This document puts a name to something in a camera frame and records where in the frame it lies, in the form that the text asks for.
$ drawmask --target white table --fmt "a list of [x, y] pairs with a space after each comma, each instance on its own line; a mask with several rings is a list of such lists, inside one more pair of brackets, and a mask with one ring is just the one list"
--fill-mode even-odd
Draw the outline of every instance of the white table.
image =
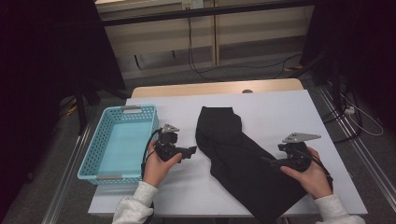
[[[334, 178], [334, 193], [350, 214], [367, 210], [343, 164], [307, 91], [275, 91], [248, 94], [208, 94], [133, 98], [127, 105], [155, 104], [160, 125], [170, 123], [180, 129], [178, 147], [195, 146], [195, 128], [201, 107], [231, 106], [242, 118], [243, 132], [261, 147], [281, 159], [286, 154], [277, 144], [290, 133], [320, 134], [320, 139], [306, 142], [315, 148]], [[199, 149], [190, 160], [173, 167], [160, 185], [155, 198], [158, 217], [251, 217], [209, 173], [210, 160]], [[112, 216], [120, 199], [133, 194], [134, 186], [98, 186], [89, 213]], [[284, 216], [317, 214], [310, 196], [305, 196]]]

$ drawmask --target folded black trousers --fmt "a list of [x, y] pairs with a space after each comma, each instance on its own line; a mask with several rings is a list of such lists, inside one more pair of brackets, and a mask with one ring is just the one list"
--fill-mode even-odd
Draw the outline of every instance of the folded black trousers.
[[242, 132], [231, 107], [202, 107], [195, 138], [211, 160], [210, 174], [261, 223], [273, 223], [305, 196], [298, 181], [263, 159], [275, 157]]

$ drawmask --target person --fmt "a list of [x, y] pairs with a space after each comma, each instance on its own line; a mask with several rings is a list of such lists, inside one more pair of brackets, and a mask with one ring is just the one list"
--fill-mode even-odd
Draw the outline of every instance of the person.
[[[319, 154], [313, 148], [308, 150], [312, 155], [319, 158]], [[151, 143], [148, 153], [154, 151]], [[119, 202], [113, 217], [113, 224], [139, 224], [144, 223], [153, 213], [150, 208], [154, 196], [158, 192], [158, 186], [168, 174], [173, 165], [181, 160], [181, 153], [177, 154], [169, 161], [162, 161], [153, 152], [148, 158], [143, 181], [140, 181], [134, 196], [125, 196]], [[289, 167], [282, 166], [280, 170], [300, 182], [303, 188], [313, 197], [317, 205], [322, 221], [317, 224], [364, 224], [363, 218], [351, 216], [341, 204], [340, 199], [327, 182], [326, 175], [322, 168], [315, 162], [305, 172], [298, 172]]]

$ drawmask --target sleeve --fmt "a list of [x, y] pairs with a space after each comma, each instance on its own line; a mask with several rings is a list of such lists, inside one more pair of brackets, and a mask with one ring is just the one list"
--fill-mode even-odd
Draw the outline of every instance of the sleeve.
[[323, 221], [317, 224], [365, 224], [363, 218], [351, 216], [347, 212], [336, 194], [316, 199], [315, 204], [323, 218]]
[[134, 192], [134, 196], [125, 196], [117, 205], [113, 217], [113, 224], [139, 224], [144, 223], [153, 213], [149, 208], [158, 190], [143, 181]]

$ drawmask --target plastic basket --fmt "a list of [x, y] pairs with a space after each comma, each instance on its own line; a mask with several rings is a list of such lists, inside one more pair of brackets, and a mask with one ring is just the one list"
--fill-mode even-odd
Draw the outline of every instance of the plastic basket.
[[78, 178], [94, 185], [140, 181], [143, 153], [158, 126], [155, 105], [105, 109], [78, 170]]

